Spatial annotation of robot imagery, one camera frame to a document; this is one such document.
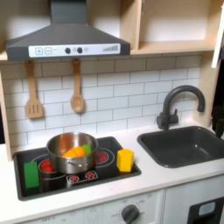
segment orange toy food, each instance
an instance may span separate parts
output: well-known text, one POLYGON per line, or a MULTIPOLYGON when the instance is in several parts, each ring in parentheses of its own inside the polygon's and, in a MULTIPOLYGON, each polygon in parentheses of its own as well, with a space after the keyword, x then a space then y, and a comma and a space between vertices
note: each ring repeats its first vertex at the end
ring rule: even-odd
POLYGON ((81 158, 86 156, 86 151, 84 148, 78 146, 73 147, 71 150, 68 150, 64 155, 63 158, 81 158))

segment stainless steel pot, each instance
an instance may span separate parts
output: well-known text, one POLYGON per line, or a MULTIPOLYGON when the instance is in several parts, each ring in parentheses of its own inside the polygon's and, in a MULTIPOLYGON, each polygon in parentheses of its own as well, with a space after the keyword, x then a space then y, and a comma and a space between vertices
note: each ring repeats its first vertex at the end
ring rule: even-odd
POLYGON ((94 151, 98 148, 96 139, 85 133, 65 133, 50 139, 46 145, 53 168, 57 172, 75 174, 85 172, 94 166, 94 151), (62 157, 73 147, 88 144, 92 153, 85 157, 62 157))

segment faucet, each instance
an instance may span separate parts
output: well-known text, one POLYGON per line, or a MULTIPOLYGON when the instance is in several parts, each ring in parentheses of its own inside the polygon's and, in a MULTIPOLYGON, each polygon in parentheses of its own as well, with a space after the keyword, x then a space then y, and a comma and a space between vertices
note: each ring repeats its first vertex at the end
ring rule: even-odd
POLYGON ((179 117, 178 117, 178 110, 175 109, 175 112, 173 115, 170 114, 170 106, 172 99, 175 95, 182 93, 182 92, 191 92, 193 94, 196 94, 196 96, 199 99, 199 106, 198 111, 204 112, 206 107, 206 100, 205 96, 202 94, 202 92, 193 86, 180 86, 175 87, 164 99, 164 108, 163 111, 160 113, 160 115, 157 117, 157 126, 161 130, 168 130, 170 124, 178 123, 179 117))

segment black knob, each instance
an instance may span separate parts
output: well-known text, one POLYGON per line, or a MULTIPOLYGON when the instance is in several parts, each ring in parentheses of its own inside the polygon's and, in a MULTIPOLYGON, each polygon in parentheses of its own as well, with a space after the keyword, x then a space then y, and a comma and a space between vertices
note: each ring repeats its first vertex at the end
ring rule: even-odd
POLYGON ((139 210, 134 205, 126 206, 122 210, 122 218, 126 224, 131 224, 139 216, 139 210))
POLYGON ((70 52, 71 52, 71 49, 70 48, 67 48, 66 49, 66 53, 69 54, 70 52))
POLYGON ((82 48, 79 47, 79 48, 77 49, 77 52, 78 52, 78 53, 82 53, 82 48))

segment toy kitchen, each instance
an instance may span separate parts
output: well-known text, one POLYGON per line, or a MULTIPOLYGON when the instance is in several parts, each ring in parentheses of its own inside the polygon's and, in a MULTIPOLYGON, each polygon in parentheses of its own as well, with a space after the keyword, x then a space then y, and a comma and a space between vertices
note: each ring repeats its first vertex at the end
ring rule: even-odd
POLYGON ((0 223, 224 223, 222 5, 0 2, 0 223))

